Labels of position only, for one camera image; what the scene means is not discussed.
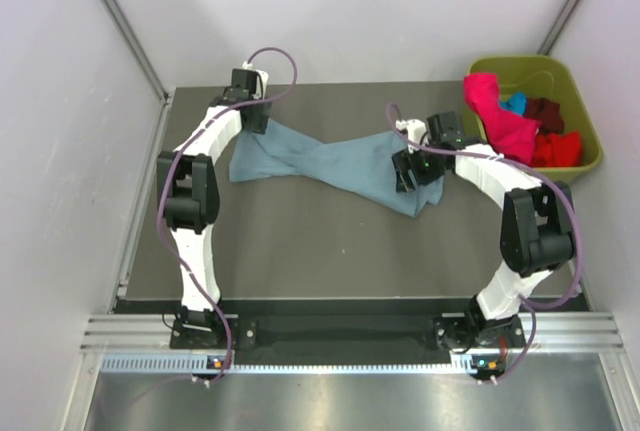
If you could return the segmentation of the light blue t shirt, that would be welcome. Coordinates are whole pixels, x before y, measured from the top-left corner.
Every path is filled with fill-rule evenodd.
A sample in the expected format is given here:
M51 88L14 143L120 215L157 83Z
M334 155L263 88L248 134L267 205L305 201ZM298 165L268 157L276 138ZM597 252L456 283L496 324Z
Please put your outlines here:
M415 218L426 205L440 202L444 180L439 178L409 193L398 192L392 155L405 148L391 131L323 143L272 120L264 134L240 133L229 165L229 181L307 177Z

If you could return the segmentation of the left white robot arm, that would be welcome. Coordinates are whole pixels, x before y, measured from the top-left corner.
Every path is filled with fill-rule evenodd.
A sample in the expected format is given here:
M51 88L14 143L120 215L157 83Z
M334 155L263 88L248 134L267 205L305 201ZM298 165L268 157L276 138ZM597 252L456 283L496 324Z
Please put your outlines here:
M216 282L212 235L220 210L214 165L243 130L266 131L270 106L269 75L249 63L232 71L231 84L214 98L189 138L156 160L159 235L169 230L183 283L175 313L172 349L221 349L227 325L216 312L221 292Z

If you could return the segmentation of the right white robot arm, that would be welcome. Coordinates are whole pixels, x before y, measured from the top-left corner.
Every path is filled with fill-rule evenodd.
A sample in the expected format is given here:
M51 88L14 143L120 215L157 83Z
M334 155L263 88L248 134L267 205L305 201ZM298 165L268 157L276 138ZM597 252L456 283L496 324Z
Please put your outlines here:
M570 190L532 176L480 137L466 135L455 112L389 121L406 146L392 156L397 191L410 193L452 173L502 212L499 267L471 299L463 319L439 333L441 347L452 352L490 346L514 325L534 289L575 257Z

